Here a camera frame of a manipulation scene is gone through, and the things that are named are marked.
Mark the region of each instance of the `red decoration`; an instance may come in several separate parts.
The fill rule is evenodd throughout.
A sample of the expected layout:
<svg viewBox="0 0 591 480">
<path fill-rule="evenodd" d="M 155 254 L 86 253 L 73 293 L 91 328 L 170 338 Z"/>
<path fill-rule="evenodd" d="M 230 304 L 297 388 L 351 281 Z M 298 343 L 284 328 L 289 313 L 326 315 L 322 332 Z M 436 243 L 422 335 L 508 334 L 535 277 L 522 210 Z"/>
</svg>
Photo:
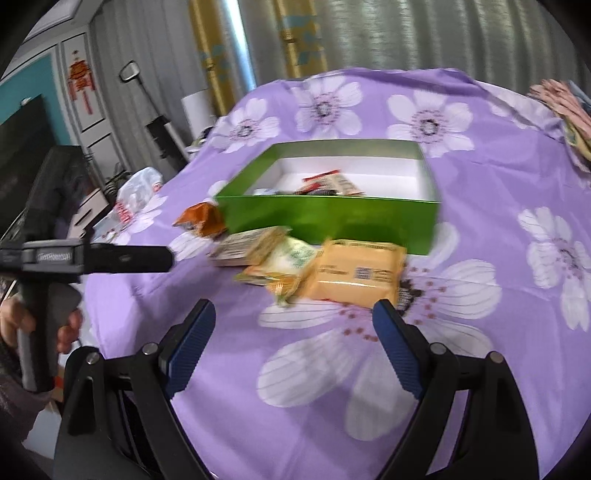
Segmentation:
<svg viewBox="0 0 591 480">
<path fill-rule="evenodd" d="M 76 92 L 82 92 L 82 99 L 84 100 L 86 111 L 89 115 L 92 115 L 92 107 L 90 106 L 85 88 L 89 87 L 92 91 L 96 90 L 95 80 L 86 60 L 81 60 L 78 57 L 78 50 L 74 50 L 72 53 L 74 55 L 74 63 L 70 65 L 70 76 L 68 77 L 70 97 L 72 97 L 72 101 L 75 102 L 77 98 Z"/>
<path fill-rule="evenodd" d="M 119 220 L 121 220 L 121 223 L 124 225 L 131 223 L 131 220 L 134 218 L 134 214 L 131 213 L 131 210 L 129 210 L 119 200 L 115 202 L 115 211 L 117 212 L 117 215 L 119 215 Z"/>
</svg>

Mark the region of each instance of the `green box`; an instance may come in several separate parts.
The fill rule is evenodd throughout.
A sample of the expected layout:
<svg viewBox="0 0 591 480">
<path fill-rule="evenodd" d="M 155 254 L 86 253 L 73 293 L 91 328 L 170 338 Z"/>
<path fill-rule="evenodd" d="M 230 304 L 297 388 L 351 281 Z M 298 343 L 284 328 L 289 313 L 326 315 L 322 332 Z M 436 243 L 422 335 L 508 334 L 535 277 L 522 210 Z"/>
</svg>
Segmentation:
<svg viewBox="0 0 591 480">
<path fill-rule="evenodd" d="M 340 169 L 365 196 L 251 195 L 291 192 L 302 179 Z M 439 196 L 418 143 L 403 140 L 312 140 L 275 144 L 216 196 L 231 233 L 285 225 L 310 244 L 346 238 L 392 242 L 408 253 L 431 248 Z"/>
</svg>

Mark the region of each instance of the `bed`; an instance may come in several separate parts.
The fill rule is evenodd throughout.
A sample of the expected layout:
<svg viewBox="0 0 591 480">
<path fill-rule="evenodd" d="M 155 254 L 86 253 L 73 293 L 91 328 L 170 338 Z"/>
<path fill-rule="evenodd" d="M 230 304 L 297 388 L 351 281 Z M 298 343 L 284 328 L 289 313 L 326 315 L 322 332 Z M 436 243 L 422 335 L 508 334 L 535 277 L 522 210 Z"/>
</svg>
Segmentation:
<svg viewBox="0 0 591 480">
<path fill-rule="evenodd" d="M 543 104 L 458 70 L 340 70 L 244 97 L 114 240 L 168 245 L 172 271 L 88 278 L 102 353 L 159 341 L 210 299 L 215 332 L 173 399 L 207 467 L 223 480 L 376 477 L 416 403 L 370 311 L 308 300 L 276 307 L 264 288 L 234 282 L 238 269 L 211 265 L 211 240 L 172 227 L 271 144 L 314 138 L 421 142 L 440 219 L 430 255 L 407 259 L 398 308 L 455 353 L 505 355 L 546 475 L 591 403 L 591 175 Z M 449 458 L 464 401 L 457 395 L 432 471 Z"/>
</svg>

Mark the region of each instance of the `blue gripper pad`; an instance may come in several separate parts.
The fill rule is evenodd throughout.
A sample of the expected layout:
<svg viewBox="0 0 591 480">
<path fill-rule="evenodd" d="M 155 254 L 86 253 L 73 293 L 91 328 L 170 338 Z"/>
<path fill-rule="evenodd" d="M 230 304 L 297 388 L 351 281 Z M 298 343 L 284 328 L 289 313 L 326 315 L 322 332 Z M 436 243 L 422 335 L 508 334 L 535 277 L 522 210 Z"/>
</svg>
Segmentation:
<svg viewBox="0 0 591 480">
<path fill-rule="evenodd" d="M 177 346 L 165 360 L 168 378 L 165 392 L 169 399 L 187 387 L 215 325 L 216 309 L 213 303 L 200 300 L 184 323 L 178 326 L 178 334 L 183 336 L 181 339 L 173 339 Z"/>
<path fill-rule="evenodd" d="M 394 367 L 402 388 L 420 400 L 423 396 L 421 374 L 417 358 L 409 348 L 390 312 L 377 302 L 372 312 L 375 333 Z"/>
</svg>

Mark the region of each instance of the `teal wall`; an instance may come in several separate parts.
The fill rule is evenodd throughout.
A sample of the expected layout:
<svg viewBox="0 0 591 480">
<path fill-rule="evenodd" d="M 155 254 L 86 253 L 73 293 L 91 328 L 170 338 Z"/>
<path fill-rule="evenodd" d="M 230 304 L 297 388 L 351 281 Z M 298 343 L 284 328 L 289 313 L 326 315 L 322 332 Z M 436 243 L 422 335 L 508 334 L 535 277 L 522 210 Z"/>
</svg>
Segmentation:
<svg viewBox="0 0 591 480">
<path fill-rule="evenodd" d="M 60 145 L 71 145 L 51 68 L 51 54 L 47 53 L 0 84 L 0 124 L 16 112 L 21 100 L 43 95 L 49 121 Z"/>
</svg>

